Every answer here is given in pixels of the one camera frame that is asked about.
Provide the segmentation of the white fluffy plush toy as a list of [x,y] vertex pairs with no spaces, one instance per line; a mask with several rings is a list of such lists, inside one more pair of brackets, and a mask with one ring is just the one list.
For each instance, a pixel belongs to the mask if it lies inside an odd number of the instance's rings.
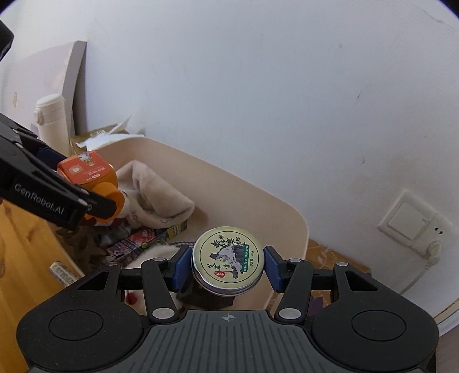
[[142,252],[138,257],[133,259],[125,269],[140,268],[146,260],[154,258],[164,258],[170,260],[183,247],[189,248],[193,246],[193,242],[173,242],[171,244],[159,244],[150,246],[146,251]]

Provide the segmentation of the tan wooden letter ornament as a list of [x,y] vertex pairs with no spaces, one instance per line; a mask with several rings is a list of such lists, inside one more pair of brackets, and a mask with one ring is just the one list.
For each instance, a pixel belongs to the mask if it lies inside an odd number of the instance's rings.
[[74,231],[53,228],[53,233],[64,250],[84,273],[90,273],[101,266],[106,252],[100,247],[100,242],[106,232],[102,226],[80,225]]

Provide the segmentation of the orange medicine bottle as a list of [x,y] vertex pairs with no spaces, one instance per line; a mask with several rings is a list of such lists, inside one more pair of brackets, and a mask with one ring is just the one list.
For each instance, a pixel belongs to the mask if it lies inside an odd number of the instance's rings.
[[102,214],[89,211],[85,218],[94,217],[98,223],[114,220],[125,206],[125,196],[118,189],[117,175],[111,164],[106,162],[96,151],[87,151],[71,156],[58,163],[57,172],[71,184],[96,193],[110,200],[102,203]]

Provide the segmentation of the black cube gold character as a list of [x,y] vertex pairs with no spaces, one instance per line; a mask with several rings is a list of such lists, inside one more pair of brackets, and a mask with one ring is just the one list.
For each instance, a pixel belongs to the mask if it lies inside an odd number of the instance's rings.
[[187,306],[203,308],[207,310],[220,310],[234,304],[234,296],[225,297],[213,294],[196,282],[177,293],[177,299]]

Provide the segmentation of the cartoon tissue packet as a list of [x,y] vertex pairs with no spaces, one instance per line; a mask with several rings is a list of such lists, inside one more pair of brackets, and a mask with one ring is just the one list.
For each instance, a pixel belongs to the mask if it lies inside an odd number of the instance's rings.
[[102,264],[119,263],[122,267],[126,267],[147,249],[168,243],[168,241],[178,236],[187,228],[188,221],[169,228],[139,228],[127,238],[123,238],[106,249],[107,255],[102,261]]

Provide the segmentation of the round balm tin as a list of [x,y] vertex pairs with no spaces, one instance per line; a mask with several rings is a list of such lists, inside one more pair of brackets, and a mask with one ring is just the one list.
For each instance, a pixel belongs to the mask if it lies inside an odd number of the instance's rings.
[[244,294],[261,279],[260,242],[241,228],[222,226],[203,233],[192,248],[192,272],[208,292],[222,297]]

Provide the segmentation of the beige fluffy hat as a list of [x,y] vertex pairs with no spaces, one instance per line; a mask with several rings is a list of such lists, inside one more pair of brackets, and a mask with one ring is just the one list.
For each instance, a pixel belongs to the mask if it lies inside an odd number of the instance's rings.
[[117,215],[132,228],[170,228],[185,222],[195,203],[146,164],[134,160],[116,172],[125,204]]

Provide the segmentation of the blue white small box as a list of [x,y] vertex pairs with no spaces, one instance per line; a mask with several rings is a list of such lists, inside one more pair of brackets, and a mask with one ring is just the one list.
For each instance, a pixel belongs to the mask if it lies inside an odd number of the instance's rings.
[[80,279],[66,265],[60,261],[55,261],[49,267],[50,273],[64,286],[68,287]]

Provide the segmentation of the cream thermos bottle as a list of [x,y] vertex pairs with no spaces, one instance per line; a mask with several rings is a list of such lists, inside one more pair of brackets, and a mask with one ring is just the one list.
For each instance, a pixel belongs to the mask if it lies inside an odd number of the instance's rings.
[[51,94],[36,101],[35,121],[40,139],[66,157],[71,155],[69,132],[65,113],[65,99]]

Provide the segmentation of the beige plastic storage bin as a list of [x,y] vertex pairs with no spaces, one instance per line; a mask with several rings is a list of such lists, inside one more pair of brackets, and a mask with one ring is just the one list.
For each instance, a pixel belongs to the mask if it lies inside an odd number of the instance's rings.
[[[146,164],[195,203],[193,214],[186,220],[188,228],[166,244],[195,244],[206,231],[231,226],[250,232],[263,249],[273,246],[283,257],[301,259],[306,255],[308,228],[302,215],[292,206],[249,182],[145,137],[122,140],[96,152],[112,165],[115,172],[130,161],[137,160]],[[132,228],[126,219],[119,217],[108,223],[98,223],[94,217],[86,219],[84,216],[80,225],[102,226],[107,230],[100,242],[105,252],[139,229]],[[191,255],[193,246],[189,247]],[[191,282],[198,283],[190,264],[190,275],[180,291],[186,289]],[[183,304],[177,299],[177,293],[170,293],[177,307],[203,309]],[[261,279],[250,291],[234,296],[234,304],[222,310],[262,309],[269,304],[272,294],[271,285],[263,271]]]

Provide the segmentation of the purple white gift box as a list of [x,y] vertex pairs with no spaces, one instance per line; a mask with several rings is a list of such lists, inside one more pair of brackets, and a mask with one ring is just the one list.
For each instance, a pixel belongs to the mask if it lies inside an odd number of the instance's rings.
[[53,93],[65,99],[68,132],[75,133],[73,100],[86,42],[77,40],[37,52],[6,68],[1,112],[34,133],[36,101]]

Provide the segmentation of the white wall switch socket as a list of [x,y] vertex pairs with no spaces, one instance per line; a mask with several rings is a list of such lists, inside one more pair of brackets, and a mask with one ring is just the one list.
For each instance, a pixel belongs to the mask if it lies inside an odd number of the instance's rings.
[[403,190],[377,228],[403,246],[428,258],[431,247],[452,247],[458,228],[425,201]]

